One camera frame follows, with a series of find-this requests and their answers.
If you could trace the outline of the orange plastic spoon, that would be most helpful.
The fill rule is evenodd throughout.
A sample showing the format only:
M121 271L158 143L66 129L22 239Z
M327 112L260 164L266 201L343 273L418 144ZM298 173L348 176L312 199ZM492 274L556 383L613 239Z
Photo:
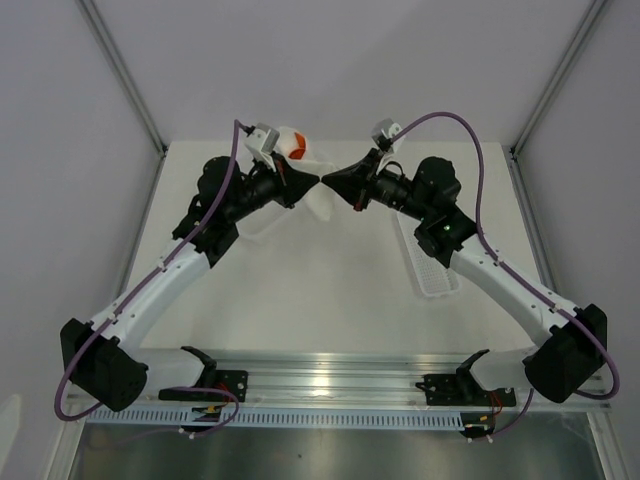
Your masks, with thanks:
M288 154L290 159L301 160L307 152L307 140L304 135L299 132L293 134L293 144Z

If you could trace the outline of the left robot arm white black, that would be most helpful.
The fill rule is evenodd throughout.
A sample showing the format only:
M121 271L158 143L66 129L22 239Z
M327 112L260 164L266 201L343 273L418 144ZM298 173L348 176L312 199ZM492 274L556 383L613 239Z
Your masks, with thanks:
M115 412L146 393L169 401L219 400L214 359L191 346L143 353L142 340L165 310L222 259L239 237L240 220L271 202L292 208L319 181L319 175L293 168L282 156L276 156L273 168L255 161L248 173L228 156L206 162L197 193L152 271L91 320L71 319L61 329L61 382Z

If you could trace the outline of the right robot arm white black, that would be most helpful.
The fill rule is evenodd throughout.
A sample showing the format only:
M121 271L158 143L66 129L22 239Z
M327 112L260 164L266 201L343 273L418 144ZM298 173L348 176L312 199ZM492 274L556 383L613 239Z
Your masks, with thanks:
M380 162L373 149L322 182L357 211L375 201L417 220L420 249L480 288L532 342L474 354L456 380L458 395L472 404L508 387L531 388L554 403L582 395L583 384L606 362L606 314L594 304L580 308L510 266L458 207L461 184L450 161L428 157L412 178L382 169Z

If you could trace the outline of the large white plastic basket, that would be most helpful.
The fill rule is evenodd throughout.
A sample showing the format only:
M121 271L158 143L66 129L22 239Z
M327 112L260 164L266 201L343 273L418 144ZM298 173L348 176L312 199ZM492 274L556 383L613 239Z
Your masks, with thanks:
M328 162L321 154L314 150L311 141L298 129L280 126L280 132L275 152L282 155L296 170L316 174L320 178L325 174L337 170L336 166ZM293 144L293 134L299 132L306 137L307 152L303 159L290 159L288 154ZM315 185L294 207L301 206L306 214L310 214L318 221L327 222L331 219L335 209L335 197L328 187L322 183ZM242 238L252 241L261 241L277 227L285 223L294 214L293 209L281 207L275 202L270 202L257 213L239 222L239 234Z

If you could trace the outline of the small white utensil tray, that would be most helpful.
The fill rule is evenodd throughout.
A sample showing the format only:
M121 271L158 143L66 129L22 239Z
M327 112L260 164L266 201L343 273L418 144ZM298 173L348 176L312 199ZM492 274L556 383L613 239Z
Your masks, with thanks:
M419 221L402 213L396 213L396 228L399 244L407 264L410 279L416 293L427 300L457 294L461 284L457 275L429 257L419 246L414 236Z

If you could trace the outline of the right aluminium frame post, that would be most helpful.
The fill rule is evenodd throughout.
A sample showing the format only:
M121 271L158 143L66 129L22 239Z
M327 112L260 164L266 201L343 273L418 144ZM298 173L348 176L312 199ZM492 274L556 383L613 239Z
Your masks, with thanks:
M518 158L522 154L527 143L541 125L612 5L613 1L611 0L593 0L588 3L533 108L527 115L526 121L510 147L510 154L513 158Z

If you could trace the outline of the aluminium frame post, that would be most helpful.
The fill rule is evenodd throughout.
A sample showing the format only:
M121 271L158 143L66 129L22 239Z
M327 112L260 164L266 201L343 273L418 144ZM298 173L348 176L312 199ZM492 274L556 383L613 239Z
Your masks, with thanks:
M118 83L134 116L142 127L154 151L163 157L168 147L153 119L147 103L136 84L124 56L107 25L97 3L92 0L75 0L75 6L83 17L91 35Z
M611 0L593 0L588 3L533 108L527 115L526 121L510 147L510 154L513 158L518 158L522 154L527 143L541 125L612 5L613 1Z

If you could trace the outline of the aluminium mounting rail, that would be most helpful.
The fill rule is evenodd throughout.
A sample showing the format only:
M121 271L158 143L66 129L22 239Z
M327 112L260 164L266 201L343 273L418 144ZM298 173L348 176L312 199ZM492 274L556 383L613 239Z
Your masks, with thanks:
M147 380L126 407L159 402L170 387L193 387L216 370L246 370L243 407L407 410L428 406L415 387L426 374L454 374L464 354L365 355L141 349Z

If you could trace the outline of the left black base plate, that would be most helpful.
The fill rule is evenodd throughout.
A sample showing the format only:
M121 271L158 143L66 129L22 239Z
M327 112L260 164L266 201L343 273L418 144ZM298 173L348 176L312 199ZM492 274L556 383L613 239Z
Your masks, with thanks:
M181 402L232 402L224 395L229 392L240 403L245 401L248 391L249 373L246 370L216 370L199 379L193 387L166 388L159 392L162 401Z

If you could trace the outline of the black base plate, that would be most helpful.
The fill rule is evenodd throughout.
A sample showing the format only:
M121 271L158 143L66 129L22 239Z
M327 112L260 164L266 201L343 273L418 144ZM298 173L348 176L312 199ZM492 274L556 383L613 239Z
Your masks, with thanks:
M224 395L229 392L240 403L245 401L248 391L249 373L246 370L216 370L199 379L193 387L166 388L159 392L162 401L181 402L232 402Z
M471 376L426 374L415 387L425 395L428 406L515 407L513 390L484 390Z

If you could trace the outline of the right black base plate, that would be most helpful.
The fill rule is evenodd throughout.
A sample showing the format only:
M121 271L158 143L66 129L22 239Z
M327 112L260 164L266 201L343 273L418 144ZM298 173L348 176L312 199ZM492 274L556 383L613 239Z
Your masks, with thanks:
M428 406L515 407L513 390L484 390L471 376L426 374L415 387L425 395Z

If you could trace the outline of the left aluminium frame post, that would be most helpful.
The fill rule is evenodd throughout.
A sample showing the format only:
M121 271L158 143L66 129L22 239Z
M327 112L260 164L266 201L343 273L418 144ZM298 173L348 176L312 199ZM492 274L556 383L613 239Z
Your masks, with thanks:
M154 151L163 157L168 147L153 119L147 103L136 84L124 56L107 25L97 3L92 0L75 0L75 6L83 17L91 35L118 83L134 116L142 127Z

